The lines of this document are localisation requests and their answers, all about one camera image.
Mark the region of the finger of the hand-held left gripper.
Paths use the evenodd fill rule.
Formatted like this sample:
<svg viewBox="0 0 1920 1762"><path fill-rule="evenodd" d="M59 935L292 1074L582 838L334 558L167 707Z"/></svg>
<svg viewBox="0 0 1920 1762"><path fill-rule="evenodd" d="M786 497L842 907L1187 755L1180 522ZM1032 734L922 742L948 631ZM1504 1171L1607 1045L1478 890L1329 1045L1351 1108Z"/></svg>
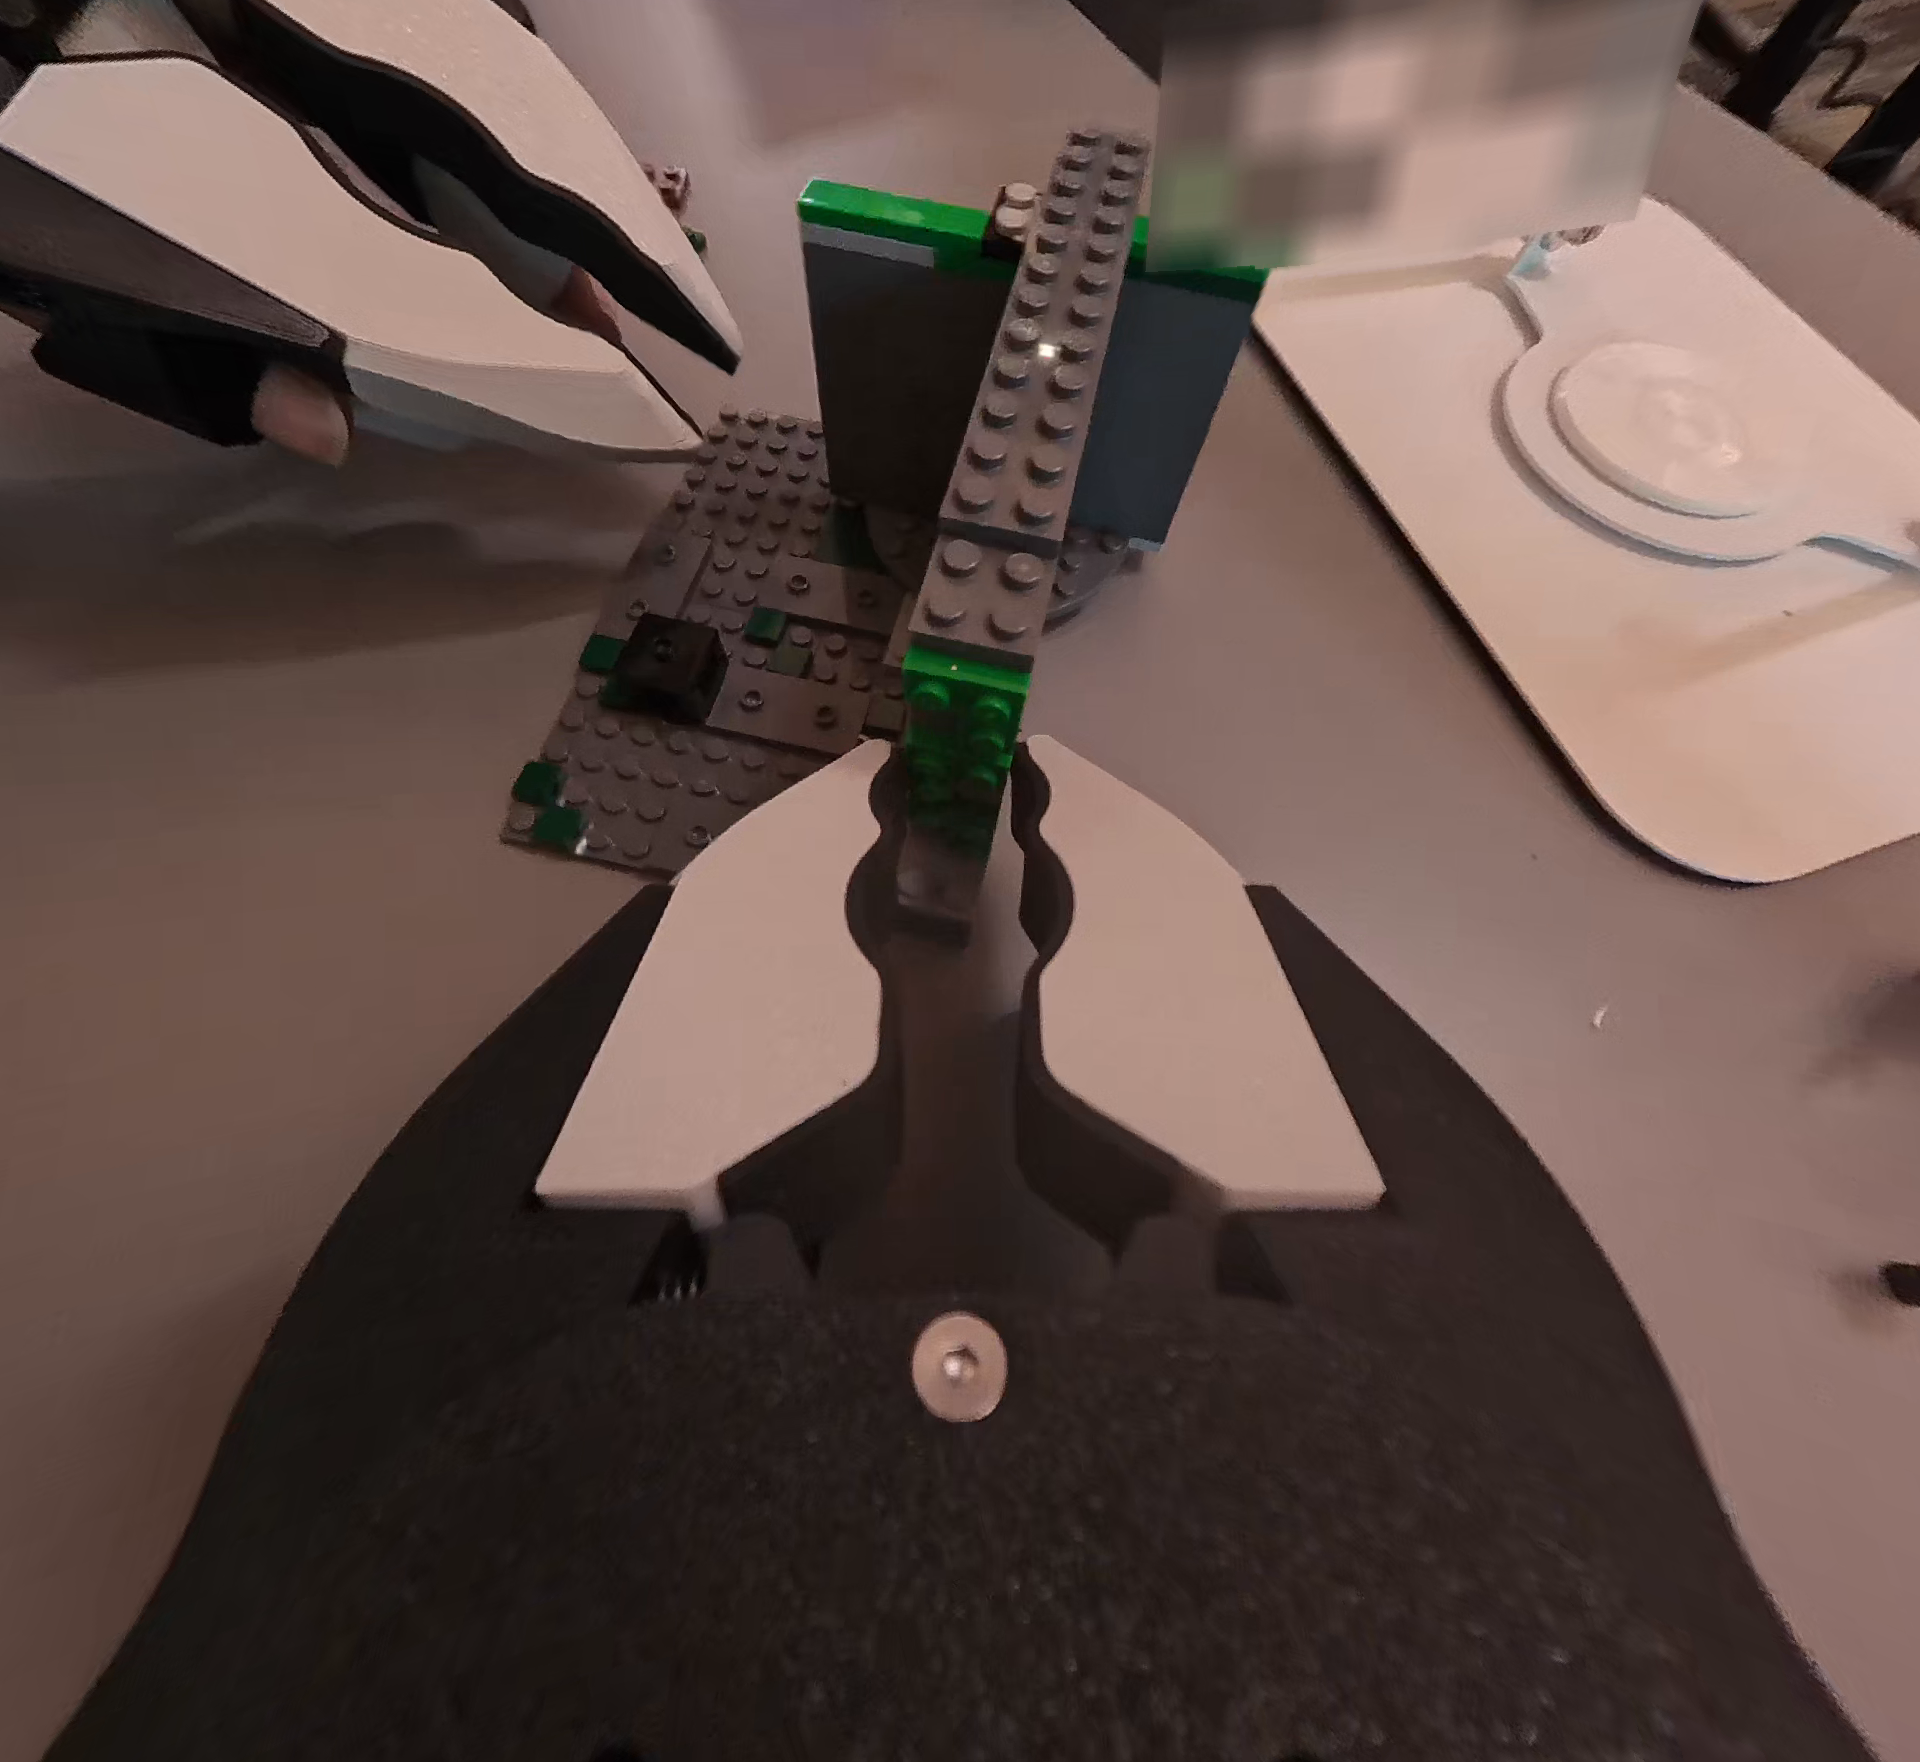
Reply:
<svg viewBox="0 0 1920 1762"><path fill-rule="evenodd" d="M234 0L334 135L444 169L502 228L586 271L732 374L743 338L706 262L589 91L500 0Z"/></svg>
<svg viewBox="0 0 1920 1762"><path fill-rule="evenodd" d="M655 459L701 437L626 350L384 211L295 124L201 61L39 66L1 135L20 163L324 325L353 400L387 425Z"/></svg>

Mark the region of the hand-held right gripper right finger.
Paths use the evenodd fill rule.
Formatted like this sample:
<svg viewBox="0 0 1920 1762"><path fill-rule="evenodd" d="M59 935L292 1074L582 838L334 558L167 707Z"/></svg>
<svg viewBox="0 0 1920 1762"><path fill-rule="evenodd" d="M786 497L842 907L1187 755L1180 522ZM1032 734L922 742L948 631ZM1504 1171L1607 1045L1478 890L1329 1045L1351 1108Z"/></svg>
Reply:
<svg viewBox="0 0 1920 1762"><path fill-rule="evenodd" d="M1020 747L1018 1162L1064 1215L1366 1211L1384 1179L1260 926L1198 831Z"/></svg>

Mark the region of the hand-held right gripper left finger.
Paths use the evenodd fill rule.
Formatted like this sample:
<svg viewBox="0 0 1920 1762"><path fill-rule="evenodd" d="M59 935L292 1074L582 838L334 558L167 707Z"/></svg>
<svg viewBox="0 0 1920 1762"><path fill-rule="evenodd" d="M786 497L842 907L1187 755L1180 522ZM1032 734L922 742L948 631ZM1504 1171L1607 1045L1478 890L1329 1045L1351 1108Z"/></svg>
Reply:
<svg viewBox="0 0 1920 1762"><path fill-rule="evenodd" d="M536 1178L547 1208L746 1211L802 1125L882 1064L882 974L848 890L882 829L885 742L861 742L721 832L659 924Z"/></svg>

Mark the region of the grey green brick building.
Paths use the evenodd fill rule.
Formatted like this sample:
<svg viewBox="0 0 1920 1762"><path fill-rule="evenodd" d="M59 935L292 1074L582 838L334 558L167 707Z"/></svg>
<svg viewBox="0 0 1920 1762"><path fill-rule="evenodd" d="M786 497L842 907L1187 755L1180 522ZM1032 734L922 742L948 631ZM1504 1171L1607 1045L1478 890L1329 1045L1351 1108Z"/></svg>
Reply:
<svg viewBox="0 0 1920 1762"><path fill-rule="evenodd" d="M990 210L811 182L797 204L823 418L727 406L613 578L500 837L675 879L861 742L899 747L905 625L1018 266ZM1263 268L1152 266L1138 213L1072 520L1160 548Z"/></svg>

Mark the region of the long grey brick plate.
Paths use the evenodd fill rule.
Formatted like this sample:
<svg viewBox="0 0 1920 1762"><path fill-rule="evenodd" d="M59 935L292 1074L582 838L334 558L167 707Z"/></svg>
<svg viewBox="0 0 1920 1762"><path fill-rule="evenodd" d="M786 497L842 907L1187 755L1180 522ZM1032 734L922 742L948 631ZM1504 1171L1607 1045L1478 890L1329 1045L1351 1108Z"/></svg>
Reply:
<svg viewBox="0 0 1920 1762"><path fill-rule="evenodd" d="M1072 520L1149 144L1074 130L1042 192L1006 197L1020 243L936 515L901 660L899 920L968 941L1044 633L1123 571L1129 543Z"/></svg>

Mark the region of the person's left hand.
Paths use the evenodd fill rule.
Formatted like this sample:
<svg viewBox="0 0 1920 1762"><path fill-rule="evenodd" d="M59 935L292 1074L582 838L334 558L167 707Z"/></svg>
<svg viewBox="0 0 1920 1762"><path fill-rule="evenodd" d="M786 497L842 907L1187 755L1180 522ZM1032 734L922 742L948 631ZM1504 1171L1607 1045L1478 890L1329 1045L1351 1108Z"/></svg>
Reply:
<svg viewBox="0 0 1920 1762"><path fill-rule="evenodd" d="M216 448L271 443L339 467L353 439L346 392L251 343L138 326L50 325L39 370Z"/></svg>

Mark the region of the white desktop stand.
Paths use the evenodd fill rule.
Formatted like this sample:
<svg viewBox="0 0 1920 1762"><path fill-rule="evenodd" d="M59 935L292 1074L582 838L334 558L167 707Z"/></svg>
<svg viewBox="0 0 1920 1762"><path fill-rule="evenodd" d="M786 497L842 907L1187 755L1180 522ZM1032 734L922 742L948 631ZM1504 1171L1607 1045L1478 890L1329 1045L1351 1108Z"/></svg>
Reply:
<svg viewBox="0 0 1920 1762"><path fill-rule="evenodd" d="M1685 215L1275 271L1260 341L1621 829L1777 884L1916 834L1916 413Z"/></svg>

